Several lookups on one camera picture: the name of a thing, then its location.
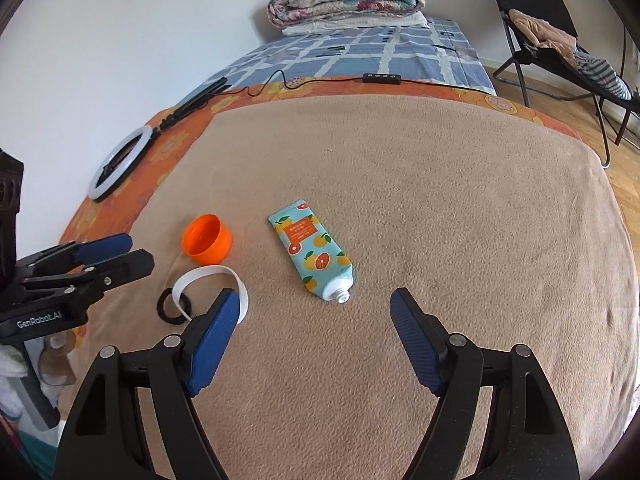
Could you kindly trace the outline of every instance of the bed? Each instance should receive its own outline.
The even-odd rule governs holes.
[[[277,69],[294,86],[310,83],[263,86]],[[385,71],[437,84],[352,80]],[[495,96],[477,54],[446,20],[418,31],[282,38],[190,95],[223,75],[232,90],[163,133],[106,200],[84,200],[63,235],[129,232],[156,258],[151,277],[113,291],[76,329],[78,377],[103,344],[130,351],[176,331],[156,318],[155,298],[193,268],[180,254],[180,230],[213,211],[234,232],[225,263],[251,297],[214,385],[196,398],[232,478],[401,478],[434,403],[411,382],[388,321],[392,283],[408,286],[450,330],[479,345],[534,348],[565,410],[581,471],[597,469],[632,397],[638,282],[615,198],[579,134]],[[311,83],[316,78],[323,80]],[[239,92],[244,86],[251,95]],[[299,286],[270,233],[266,216],[295,198],[309,200],[354,261],[345,310],[318,304]],[[196,313],[212,299],[210,284],[189,294]],[[318,359],[325,365],[308,373]],[[593,381],[585,366],[597,370]],[[338,369],[348,373],[339,377]],[[63,413],[73,394],[63,396]],[[149,399],[142,402],[152,419]],[[152,426],[158,472],[170,475]],[[593,431],[601,427],[612,429]],[[476,450],[481,431],[472,434]]]

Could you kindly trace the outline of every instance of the white tape loop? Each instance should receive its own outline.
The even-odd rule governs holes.
[[[187,316],[187,314],[180,306],[180,295],[184,292],[184,289],[187,288],[190,283],[193,283],[200,278],[204,278],[205,276],[213,276],[214,274],[228,274],[236,279],[236,283],[238,284],[238,297],[240,299],[240,317],[238,318],[238,324],[242,323],[244,316],[246,316],[246,311],[249,309],[249,293],[246,291],[244,283],[234,272],[234,270],[222,265],[199,267],[197,269],[190,270],[189,272],[183,274],[180,278],[178,278],[171,290],[171,297],[174,300],[175,306],[187,320],[191,321],[191,317]]]

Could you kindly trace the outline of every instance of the black folding chair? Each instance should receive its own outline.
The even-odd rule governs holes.
[[[597,86],[596,84],[585,78],[582,74],[580,74],[573,66],[571,66],[557,50],[553,48],[536,48],[535,46],[533,46],[527,40],[527,38],[518,30],[515,24],[509,19],[509,11],[511,9],[516,9],[534,18],[546,20],[554,27],[560,28],[568,34],[571,34],[572,36],[578,38],[578,33],[575,30],[574,22],[572,21],[571,16],[569,15],[569,11],[567,10],[563,0],[495,1],[498,4],[498,8],[500,10],[500,15],[502,17],[502,22],[504,25],[504,31],[507,35],[509,48],[511,49],[511,57],[498,70],[494,72],[494,78],[504,83],[519,85],[522,89],[522,97],[526,106],[530,105],[527,89],[535,92],[540,92],[561,101],[577,101],[591,97],[596,107],[598,122],[600,123],[600,129],[602,131],[602,139],[606,152],[606,160],[602,164],[602,167],[606,170],[611,164],[611,154],[609,152],[609,141],[607,139],[604,117],[602,115],[602,102],[604,101],[604,99],[606,99],[627,110],[627,114],[625,116],[625,124],[623,124],[623,127],[620,130],[620,134],[616,138],[616,144],[619,144],[620,140],[622,140],[622,132],[624,132],[624,129],[626,128],[626,122],[628,121],[631,112],[640,113],[640,99],[634,97],[633,99],[631,99],[631,101],[625,101],[611,94],[604,88]],[[519,50],[515,49],[511,33],[513,33],[518,42],[518,46],[520,47]],[[515,65],[516,72],[518,74],[517,82],[500,77],[500,74],[512,64]],[[576,86],[585,89],[588,93],[574,97],[564,97],[553,94],[551,92],[547,92],[545,90],[528,86],[524,80],[521,65],[530,64],[539,66],[540,68],[543,68],[548,72],[560,76],[561,78],[570,81]]]

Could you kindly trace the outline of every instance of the black ring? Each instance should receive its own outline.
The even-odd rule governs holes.
[[[158,311],[158,316],[160,317],[160,319],[162,319],[162,321],[165,321],[172,325],[181,325],[182,323],[187,321],[187,319],[182,314],[176,317],[169,317],[164,311],[164,302],[166,301],[166,298],[168,298],[171,295],[171,291],[172,291],[171,287],[166,288],[162,292],[162,294],[160,294],[160,298],[158,298],[158,306],[156,310]],[[187,297],[185,293],[182,293],[180,295],[180,306],[187,313],[187,316],[191,316],[191,300]]]

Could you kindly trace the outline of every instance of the hand cream tube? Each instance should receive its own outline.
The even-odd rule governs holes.
[[[349,299],[353,265],[304,200],[274,213],[269,222],[309,292],[325,301]]]

